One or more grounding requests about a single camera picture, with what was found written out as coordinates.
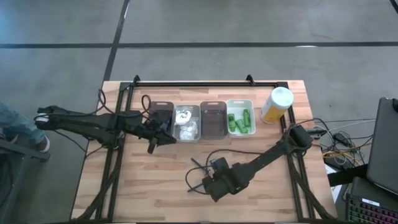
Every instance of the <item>gray floor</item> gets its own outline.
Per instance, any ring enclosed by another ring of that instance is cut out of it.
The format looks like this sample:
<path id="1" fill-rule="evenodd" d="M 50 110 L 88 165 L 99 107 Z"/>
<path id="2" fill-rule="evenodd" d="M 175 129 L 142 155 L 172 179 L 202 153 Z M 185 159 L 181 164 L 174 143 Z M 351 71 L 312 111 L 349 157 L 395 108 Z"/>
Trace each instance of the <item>gray floor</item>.
<path id="1" fill-rule="evenodd" d="M 123 0 L 0 2 L 0 44 L 111 43 Z M 388 0 L 132 0 L 121 42 L 398 41 Z M 110 49 L 0 49 L 0 100 L 29 118 L 40 106 L 95 108 Z M 111 80 L 305 80 L 313 115 L 374 118 L 397 97 L 398 47 L 119 49 Z M 335 128 L 345 123 L 330 123 Z M 344 131 L 372 133 L 373 123 Z M 36 163 L 13 223 L 68 220 L 83 153 L 48 133 L 47 164 Z M 86 141 L 71 134 L 80 144 Z"/>

